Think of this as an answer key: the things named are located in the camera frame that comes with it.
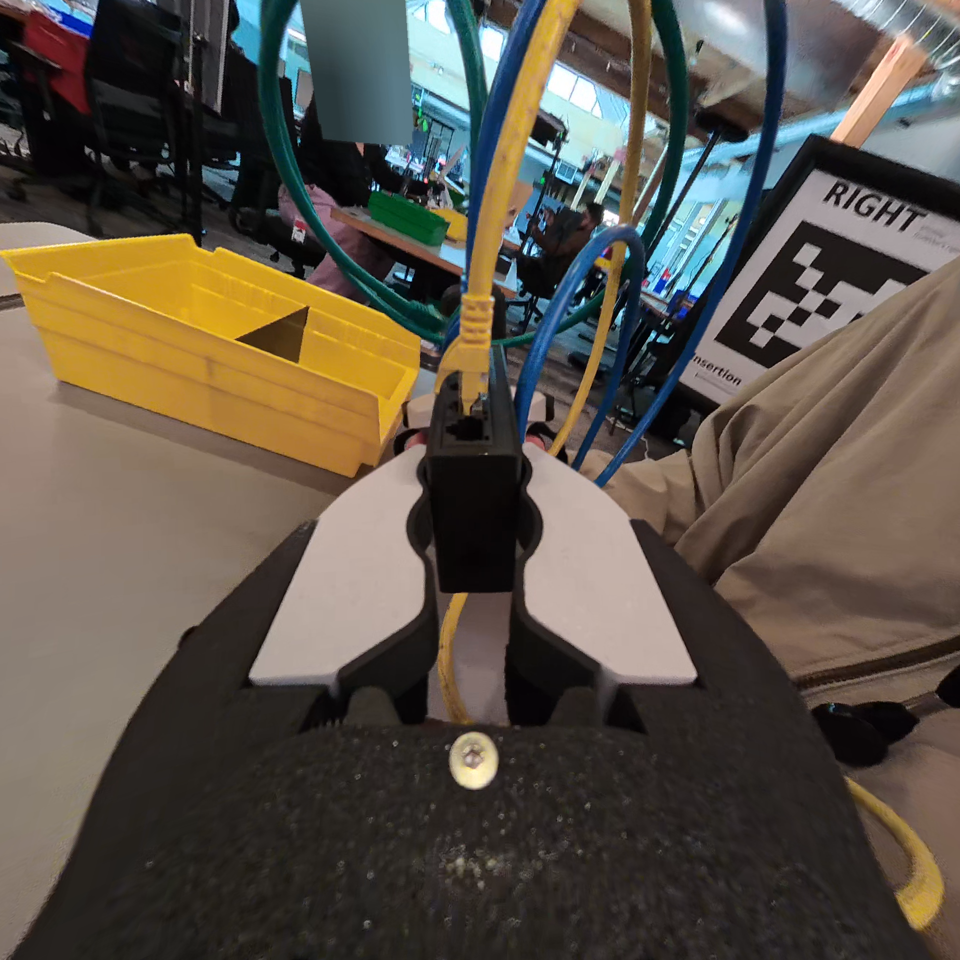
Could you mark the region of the person's right forearm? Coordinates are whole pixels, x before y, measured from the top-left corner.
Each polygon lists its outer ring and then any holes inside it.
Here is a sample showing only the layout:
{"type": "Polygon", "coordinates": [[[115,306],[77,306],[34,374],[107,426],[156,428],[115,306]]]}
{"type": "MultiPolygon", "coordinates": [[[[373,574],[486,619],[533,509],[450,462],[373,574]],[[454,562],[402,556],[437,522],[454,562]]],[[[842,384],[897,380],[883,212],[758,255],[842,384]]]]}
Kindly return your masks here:
{"type": "Polygon", "coordinates": [[[793,354],[603,486],[794,678],[954,653],[959,267],[793,354]]]}

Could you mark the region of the black office chair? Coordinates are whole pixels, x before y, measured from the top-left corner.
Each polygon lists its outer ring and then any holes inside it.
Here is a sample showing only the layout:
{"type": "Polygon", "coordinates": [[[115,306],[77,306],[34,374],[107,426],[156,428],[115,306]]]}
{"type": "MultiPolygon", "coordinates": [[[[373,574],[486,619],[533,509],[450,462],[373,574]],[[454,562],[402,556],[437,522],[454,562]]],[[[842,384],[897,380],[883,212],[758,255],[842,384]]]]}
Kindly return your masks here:
{"type": "Polygon", "coordinates": [[[241,153],[240,24],[235,2],[99,2],[83,70],[98,159],[171,165],[198,246],[203,171],[241,153]]]}

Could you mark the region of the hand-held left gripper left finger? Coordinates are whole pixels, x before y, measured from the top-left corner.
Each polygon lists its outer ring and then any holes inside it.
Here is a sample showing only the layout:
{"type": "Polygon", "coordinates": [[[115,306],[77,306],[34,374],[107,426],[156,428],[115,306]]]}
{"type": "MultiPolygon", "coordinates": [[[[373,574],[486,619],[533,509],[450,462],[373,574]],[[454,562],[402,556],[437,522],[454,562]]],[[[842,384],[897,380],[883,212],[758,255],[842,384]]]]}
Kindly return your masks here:
{"type": "Polygon", "coordinates": [[[406,724],[426,720],[439,652],[424,452],[402,452],[316,520],[248,673],[256,688],[325,689],[338,707],[382,690],[406,724]]]}

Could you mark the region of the yellow plastic bin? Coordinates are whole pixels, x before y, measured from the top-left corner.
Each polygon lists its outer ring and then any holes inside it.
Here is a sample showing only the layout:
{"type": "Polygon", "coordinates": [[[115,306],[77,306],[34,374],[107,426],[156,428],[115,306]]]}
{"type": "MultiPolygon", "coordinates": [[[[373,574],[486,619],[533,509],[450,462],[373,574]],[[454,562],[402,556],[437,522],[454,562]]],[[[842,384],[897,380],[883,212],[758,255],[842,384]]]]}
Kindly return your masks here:
{"type": "Polygon", "coordinates": [[[333,474],[378,464],[419,375],[384,314],[186,234],[4,257],[59,381],[333,474]]]}

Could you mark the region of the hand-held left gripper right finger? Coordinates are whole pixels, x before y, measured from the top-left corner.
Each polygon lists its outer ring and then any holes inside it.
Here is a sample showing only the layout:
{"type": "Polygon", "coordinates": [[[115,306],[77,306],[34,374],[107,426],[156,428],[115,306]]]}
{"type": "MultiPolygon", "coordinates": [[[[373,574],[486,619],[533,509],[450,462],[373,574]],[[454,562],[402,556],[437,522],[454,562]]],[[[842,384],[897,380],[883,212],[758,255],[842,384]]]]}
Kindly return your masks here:
{"type": "Polygon", "coordinates": [[[604,722],[624,690],[694,687],[697,669],[628,514],[534,443],[522,451],[510,724],[545,725],[573,689],[592,692],[604,722]]]}

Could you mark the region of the black ethernet switch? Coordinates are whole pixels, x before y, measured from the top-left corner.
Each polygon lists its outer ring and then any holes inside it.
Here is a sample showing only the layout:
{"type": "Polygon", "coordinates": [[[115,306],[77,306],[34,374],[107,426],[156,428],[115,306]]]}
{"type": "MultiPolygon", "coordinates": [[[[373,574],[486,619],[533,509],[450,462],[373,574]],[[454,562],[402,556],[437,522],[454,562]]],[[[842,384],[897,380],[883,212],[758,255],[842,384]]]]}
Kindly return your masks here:
{"type": "Polygon", "coordinates": [[[478,412],[462,412],[460,376],[450,374],[428,428],[423,478],[447,594],[503,594],[514,585],[522,444],[504,349],[494,346],[489,360],[478,412]]]}

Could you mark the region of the black framed printed sign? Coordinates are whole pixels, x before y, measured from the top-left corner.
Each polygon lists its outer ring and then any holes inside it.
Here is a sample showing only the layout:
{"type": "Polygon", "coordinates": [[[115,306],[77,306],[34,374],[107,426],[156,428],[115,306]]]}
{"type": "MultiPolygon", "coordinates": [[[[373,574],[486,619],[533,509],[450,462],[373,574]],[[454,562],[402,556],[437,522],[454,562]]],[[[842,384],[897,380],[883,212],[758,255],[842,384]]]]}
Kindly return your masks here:
{"type": "Polygon", "coordinates": [[[676,392],[706,413],[958,257],[958,176],[810,135],[762,201],[676,392]]]}

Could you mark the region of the green plastic bin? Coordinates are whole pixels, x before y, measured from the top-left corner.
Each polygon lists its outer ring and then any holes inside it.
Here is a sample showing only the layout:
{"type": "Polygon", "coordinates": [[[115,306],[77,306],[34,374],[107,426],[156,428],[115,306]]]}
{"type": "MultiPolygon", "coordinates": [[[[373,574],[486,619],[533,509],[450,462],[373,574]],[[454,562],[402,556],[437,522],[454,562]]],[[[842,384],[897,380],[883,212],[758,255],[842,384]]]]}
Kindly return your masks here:
{"type": "Polygon", "coordinates": [[[426,246],[441,246],[448,235],[447,219],[398,194],[371,192],[367,210],[373,221],[426,246]]]}

